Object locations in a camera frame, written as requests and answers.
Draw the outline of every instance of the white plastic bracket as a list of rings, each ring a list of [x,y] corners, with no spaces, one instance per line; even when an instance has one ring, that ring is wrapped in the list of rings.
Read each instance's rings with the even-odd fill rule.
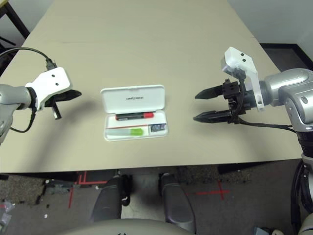
[[[55,94],[69,91],[72,84],[62,67],[41,73],[33,82],[27,83],[26,87],[32,87],[36,93],[36,108],[40,111],[45,102]]]
[[[250,77],[251,84],[246,84],[246,90],[253,90],[258,111],[264,111],[258,71],[255,68],[252,58],[236,48],[230,47],[227,51],[225,51],[225,62],[227,64],[226,69],[229,72],[238,68],[245,71],[246,76]]]

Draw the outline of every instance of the red marker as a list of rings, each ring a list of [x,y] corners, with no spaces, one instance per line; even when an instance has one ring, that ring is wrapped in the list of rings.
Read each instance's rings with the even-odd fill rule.
[[[117,121],[125,121],[125,120],[131,120],[131,119],[142,119],[142,118],[153,118],[153,117],[154,117],[153,112],[115,115],[115,119]]]

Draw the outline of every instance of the case lid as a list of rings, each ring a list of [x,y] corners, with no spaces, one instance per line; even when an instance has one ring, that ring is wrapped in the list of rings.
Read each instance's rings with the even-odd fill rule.
[[[155,111],[165,105],[163,85],[104,88],[100,94],[109,114]]]

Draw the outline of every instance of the black cable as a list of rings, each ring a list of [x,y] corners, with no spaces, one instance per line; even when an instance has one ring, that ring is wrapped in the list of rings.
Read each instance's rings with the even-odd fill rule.
[[[4,52],[2,52],[0,54],[0,58],[7,55],[7,54],[10,54],[10,53],[13,53],[15,51],[18,51],[18,50],[31,50],[31,51],[34,51],[34,52],[37,52],[39,53],[40,55],[42,55],[46,60],[47,59],[50,59],[46,54],[44,54],[43,52],[39,51],[39,50],[36,50],[36,49],[33,49],[33,48],[29,48],[29,47],[15,47],[15,48],[12,48],[12,49],[9,49],[9,50],[6,50]]]
[[[37,108],[35,108],[35,107],[31,109],[30,121],[29,121],[28,127],[25,130],[21,131],[21,130],[15,129],[13,127],[10,127],[10,130],[16,131],[16,132],[19,132],[19,133],[25,133],[25,132],[29,131],[29,129],[31,128],[31,126],[32,126],[32,124],[33,124],[33,122],[35,120],[36,111],[37,111]]]
[[[43,52],[39,50],[36,50],[34,48],[29,48],[29,47],[15,47],[15,48],[6,50],[0,54],[0,58],[10,53],[13,53],[15,51],[19,51],[19,50],[30,50],[30,51],[33,51],[42,55],[45,58],[47,70],[55,69],[57,67],[56,63],[53,63],[52,60],[46,54],[44,54]]]
[[[242,125],[248,125],[248,126],[257,126],[257,127],[270,127],[270,128],[278,128],[278,129],[283,129],[287,131],[291,131],[296,133],[293,129],[291,129],[290,125],[278,125],[278,124],[265,124],[265,123],[256,123],[256,122],[247,122],[242,120],[240,117],[238,118],[239,123]]]
[[[241,79],[239,81],[240,81],[240,84],[239,84],[240,97],[239,97],[238,105],[237,105],[236,109],[234,110],[232,117],[228,121],[228,124],[232,123],[234,121],[234,119],[236,119],[236,117],[238,116],[238,114],[241,111],[243,104],[244,104],[244,98],[245,98],[244,82],[245,82],[245,80]]]
[[[301,228],[301,213],[299,206],[300,193],[300,177],[304,171],[302,160],[300,160],[292,179],[291,185],[291,224],[295,235],[298,234]]]

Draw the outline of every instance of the black baseboard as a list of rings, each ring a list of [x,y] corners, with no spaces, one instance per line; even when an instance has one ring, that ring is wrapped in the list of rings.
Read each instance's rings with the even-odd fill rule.
[[[307,54],[299,47],[298,44],[284,44],[284,43],[260,43],[263,48],[276,48],[276,49],[293,49],[303,63],[313,70],[313,61],[307,56]]]

